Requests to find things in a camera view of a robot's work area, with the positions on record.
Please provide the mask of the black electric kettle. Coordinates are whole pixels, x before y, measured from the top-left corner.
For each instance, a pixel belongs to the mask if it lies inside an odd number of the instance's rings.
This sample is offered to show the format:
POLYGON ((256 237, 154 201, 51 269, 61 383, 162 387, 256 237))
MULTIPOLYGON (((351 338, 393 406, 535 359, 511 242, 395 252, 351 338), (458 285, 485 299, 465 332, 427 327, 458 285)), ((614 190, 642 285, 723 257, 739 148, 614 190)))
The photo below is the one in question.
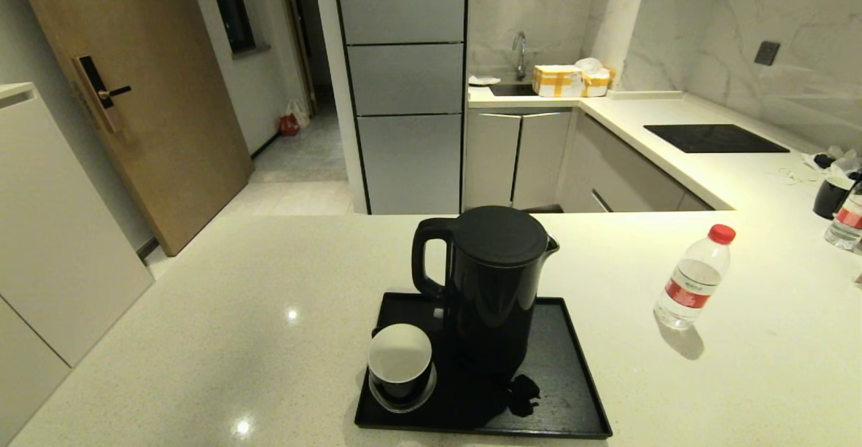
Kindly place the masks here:
POLYGON ((442 342, 472 370, 514 376, 529 349, 543 265, 560 245, 526 211, 484 205, 453 219, 423 219, 411 276, 443 311, 442 342))

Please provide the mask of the water bottle red label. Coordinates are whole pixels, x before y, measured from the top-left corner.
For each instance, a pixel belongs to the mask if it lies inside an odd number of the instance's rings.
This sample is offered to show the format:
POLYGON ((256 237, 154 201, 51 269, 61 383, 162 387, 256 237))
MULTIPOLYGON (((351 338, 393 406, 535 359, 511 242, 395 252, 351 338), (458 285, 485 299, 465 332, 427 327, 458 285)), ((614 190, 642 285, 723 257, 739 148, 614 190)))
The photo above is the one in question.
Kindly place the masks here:
POLYGON ((862 178, 856 181, 844 199, 823 238, 841 250, 853 251, 862 241, 862 178))
POLYGON ((687 248, 653 306, 660 323, 680 331, 695 323, 729 272, 735 238, 735 229, 717 223, 687 248))

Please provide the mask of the beige lower cabinet door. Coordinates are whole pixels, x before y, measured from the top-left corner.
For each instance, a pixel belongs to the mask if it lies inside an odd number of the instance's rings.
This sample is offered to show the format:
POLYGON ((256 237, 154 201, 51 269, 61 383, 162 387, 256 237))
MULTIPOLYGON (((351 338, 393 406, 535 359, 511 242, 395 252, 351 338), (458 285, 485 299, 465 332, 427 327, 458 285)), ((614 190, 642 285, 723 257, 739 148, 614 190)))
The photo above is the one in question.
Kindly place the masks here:
POLYGON ((510 207, 521 117, 470 113, 466 118, 464 206, 510 207))
POLYGON ((566 149, 570 112, 527 114, 521 118, 513 207, 556 204, 558 173, 566 149))

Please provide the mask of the tall grey refrigerator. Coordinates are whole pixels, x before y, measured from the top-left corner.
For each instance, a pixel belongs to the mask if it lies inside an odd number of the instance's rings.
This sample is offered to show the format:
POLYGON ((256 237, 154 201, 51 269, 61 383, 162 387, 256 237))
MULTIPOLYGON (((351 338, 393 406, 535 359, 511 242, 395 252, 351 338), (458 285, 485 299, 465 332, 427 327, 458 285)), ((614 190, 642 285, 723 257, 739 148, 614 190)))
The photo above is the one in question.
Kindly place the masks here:
POLYGON ((458 213, 466 0, 337 3, 369 213, 458 213))

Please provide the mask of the black mug white interior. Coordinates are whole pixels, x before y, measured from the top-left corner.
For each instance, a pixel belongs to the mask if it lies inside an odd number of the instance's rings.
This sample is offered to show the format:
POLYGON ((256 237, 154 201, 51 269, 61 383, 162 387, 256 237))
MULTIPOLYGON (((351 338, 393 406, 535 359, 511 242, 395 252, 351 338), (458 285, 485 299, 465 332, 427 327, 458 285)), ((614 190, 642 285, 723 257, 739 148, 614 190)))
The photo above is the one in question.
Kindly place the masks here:
POLYGON ((844 175, 825 177, 819 187, 812 211, 822 219, 832 220, 854 187, 854 180, 844 175))
POLYGON ((370 385, 384 402, 406 407, 418 402, 431 386, 433 345, 415 325, 388 325, 370 340, 367 367, 370 385))

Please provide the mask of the beige drawer cabinet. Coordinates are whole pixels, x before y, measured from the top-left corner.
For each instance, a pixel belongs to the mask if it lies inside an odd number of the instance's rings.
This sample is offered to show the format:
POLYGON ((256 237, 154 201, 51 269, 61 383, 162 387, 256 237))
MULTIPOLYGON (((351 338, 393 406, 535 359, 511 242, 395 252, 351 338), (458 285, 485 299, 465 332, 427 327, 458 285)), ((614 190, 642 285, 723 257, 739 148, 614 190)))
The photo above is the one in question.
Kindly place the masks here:
POLYGON ((587 114, 563 169, 564 213, 667 213, 712 207, 587 114))

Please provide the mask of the small cardboard box yellow tape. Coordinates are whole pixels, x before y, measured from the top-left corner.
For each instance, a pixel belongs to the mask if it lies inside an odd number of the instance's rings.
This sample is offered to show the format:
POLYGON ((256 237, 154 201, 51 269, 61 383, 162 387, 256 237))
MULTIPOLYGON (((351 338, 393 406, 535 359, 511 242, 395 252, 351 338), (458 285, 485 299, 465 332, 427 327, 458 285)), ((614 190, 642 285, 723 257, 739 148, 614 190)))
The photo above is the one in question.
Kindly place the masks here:
POLYGON ((583 83, 580 94, 582 98, 603 97, 606 95, 607 89, 612 85, 613 79, 615 79, 616 70, 601 67, 592 72, 582 70, 580 75, 583 83))

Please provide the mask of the black rectangular serving tray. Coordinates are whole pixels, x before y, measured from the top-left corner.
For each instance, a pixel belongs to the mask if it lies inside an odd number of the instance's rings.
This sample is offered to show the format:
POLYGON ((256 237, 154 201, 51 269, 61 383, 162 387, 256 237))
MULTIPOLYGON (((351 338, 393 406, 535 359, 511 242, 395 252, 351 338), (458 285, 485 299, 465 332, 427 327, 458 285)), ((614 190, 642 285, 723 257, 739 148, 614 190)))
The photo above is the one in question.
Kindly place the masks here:
POLYGON ((438 374, 434 394, 418 410, 394 414, 379 406, 365 382, 354 415, 358 427, 572 439, 606 439, 613 434, 562 298, 536 300, 526 358, 505 380, 471 371, 440 345, 442 318, 434 300, 388 291, 376 329, 398 323, 418 326, 431 338, 438 374), (538 407, 528 417, 508 410, 507 386, 519 374, 526 374, 541 389, 538 407))

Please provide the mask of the dark window pane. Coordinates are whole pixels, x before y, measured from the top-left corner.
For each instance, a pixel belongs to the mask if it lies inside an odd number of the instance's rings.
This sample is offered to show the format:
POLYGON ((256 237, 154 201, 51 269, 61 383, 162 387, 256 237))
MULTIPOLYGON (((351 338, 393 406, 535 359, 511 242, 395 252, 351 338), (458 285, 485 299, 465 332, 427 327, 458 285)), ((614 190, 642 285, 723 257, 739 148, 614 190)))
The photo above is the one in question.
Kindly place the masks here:
POLYGON ((256 49, 255 36, 245 0, 216 0, 233 54, 256 49))

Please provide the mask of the black induction cooktop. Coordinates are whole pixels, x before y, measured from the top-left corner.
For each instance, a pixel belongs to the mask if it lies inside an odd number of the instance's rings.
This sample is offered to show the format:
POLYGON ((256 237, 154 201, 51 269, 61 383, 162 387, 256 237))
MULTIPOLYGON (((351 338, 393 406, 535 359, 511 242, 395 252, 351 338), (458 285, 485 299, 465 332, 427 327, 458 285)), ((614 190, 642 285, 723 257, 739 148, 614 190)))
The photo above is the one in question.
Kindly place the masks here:
POLYGON ((684 153, 788 153, 773 141, 730 124, 646 125, 684 153))

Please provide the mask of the brown wooden door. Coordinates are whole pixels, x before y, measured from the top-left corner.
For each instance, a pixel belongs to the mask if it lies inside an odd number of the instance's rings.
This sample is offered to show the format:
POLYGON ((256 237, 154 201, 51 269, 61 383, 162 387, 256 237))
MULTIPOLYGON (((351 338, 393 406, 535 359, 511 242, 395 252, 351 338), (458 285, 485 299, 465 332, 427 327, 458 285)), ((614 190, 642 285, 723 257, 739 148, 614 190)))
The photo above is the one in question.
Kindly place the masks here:
POLYGON ((30 0, 67 81, 166 256, 248 183, 253 164, 197 0, 30 0), (123 130, 108 134, 73 57, 90 55, 123 130))

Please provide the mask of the black gold door lock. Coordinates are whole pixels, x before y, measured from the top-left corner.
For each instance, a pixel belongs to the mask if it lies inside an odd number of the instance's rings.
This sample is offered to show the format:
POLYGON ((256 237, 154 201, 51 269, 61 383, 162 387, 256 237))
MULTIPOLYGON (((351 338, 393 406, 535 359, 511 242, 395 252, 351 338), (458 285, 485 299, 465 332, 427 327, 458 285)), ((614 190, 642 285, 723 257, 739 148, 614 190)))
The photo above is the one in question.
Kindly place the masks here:
POLYGON ((132 91, 131 85, 120 86, 108 90, 98 67, 90 55, 73 57, 73 66, 84 83, 84 91, 94 104, 96 116, 108 134, 117 134, 123 130, 123 120, 114 100, 120 95, 132 91))

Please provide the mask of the white storage cabinet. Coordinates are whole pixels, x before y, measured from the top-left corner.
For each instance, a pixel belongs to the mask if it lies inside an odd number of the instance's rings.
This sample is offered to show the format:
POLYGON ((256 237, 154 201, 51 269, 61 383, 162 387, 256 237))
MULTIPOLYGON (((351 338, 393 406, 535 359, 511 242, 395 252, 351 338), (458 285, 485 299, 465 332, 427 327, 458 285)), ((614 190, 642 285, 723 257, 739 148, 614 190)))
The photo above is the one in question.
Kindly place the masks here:
POLYGON ((35 86, 0 85, 0 445, 152 283, 35 86))

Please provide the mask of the crumpled white plastic wrapper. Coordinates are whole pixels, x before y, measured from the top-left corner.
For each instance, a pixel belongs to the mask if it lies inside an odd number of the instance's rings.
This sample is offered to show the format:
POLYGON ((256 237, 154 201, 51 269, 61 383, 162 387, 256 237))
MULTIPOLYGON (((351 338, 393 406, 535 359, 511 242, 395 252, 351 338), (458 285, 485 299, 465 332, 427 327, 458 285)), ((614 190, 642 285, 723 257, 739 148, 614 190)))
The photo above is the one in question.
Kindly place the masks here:
POLYGON ((824 177, 828 175, 862 173, 862 153, 859 153, 856 149, 844 150, 837 145, 830 146, 825 151, 801 153, 801 161, 808 168, 813 169, 813 171, 824 177), (812 161, 813 156, 817 153, 827 153, 827 155, 836 160, 829 169, 818 168, 812 161))

